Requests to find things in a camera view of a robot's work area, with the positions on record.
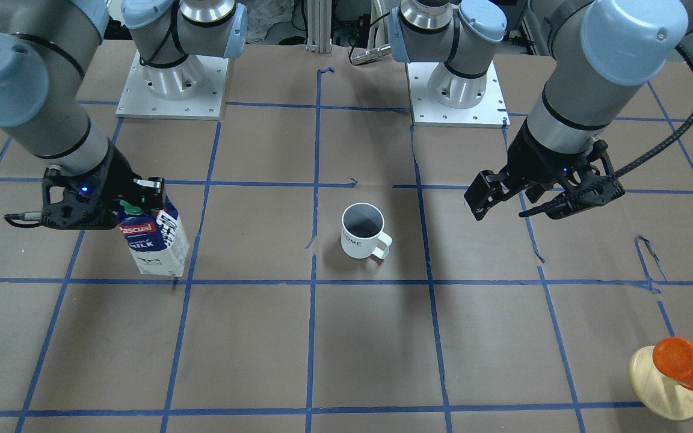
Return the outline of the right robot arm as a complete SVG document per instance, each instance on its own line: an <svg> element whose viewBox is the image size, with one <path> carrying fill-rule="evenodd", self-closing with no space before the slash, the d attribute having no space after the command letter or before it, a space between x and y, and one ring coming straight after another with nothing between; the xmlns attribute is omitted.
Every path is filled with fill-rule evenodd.
<svg viewBox="0 0 693 433"><path fill-rule="evenodd" d="M207 93L202 58L238 58L247 6L237 1L124 1L137 45L134 83L156 106ZM46 164L42 208L4 216L14 227L108 230L124 204L156 215L165 180L143 178L77 102L111 18L104 1L0 1L0 128Z"/></svg>

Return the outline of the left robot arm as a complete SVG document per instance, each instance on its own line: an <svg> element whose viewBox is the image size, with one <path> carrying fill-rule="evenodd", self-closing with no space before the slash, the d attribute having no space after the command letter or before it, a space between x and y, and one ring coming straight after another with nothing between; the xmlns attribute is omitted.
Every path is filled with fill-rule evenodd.
<svg viewBox="0 0 693 433"><path fill-rule="evenodd" d="M625 193L620 178L676 142L676 132L619 170L599 139L632 97L677 51L693 74L681 41L693 34L693 1L530 1L541 19L555 70L508 148L497 173L481 171L464 199L477 220L492 206L525 192L557 220L604 206ZM485 89L487 69L506 32L490 1L402 1L389 12L392 56L402 63L437 63L434 97L470 107Z"/></svg>

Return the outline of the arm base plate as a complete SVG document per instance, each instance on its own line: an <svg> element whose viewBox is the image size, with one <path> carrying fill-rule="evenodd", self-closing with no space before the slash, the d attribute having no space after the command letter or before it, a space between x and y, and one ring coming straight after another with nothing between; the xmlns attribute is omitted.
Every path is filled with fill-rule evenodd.
<svg viewBox="0 0 693 433"><path fill-rule="evenodd" d="M413 125L501 128L510 125L494 63L484 76L454 76L443 63L407 64Z"/></svg>
<svg viewBox="0 0 693 433"><path fill-rule="evenodd" d="M149 120L220 121L228 58L190 55L170 69L142 66L135 54L116 115Z"/></svg>

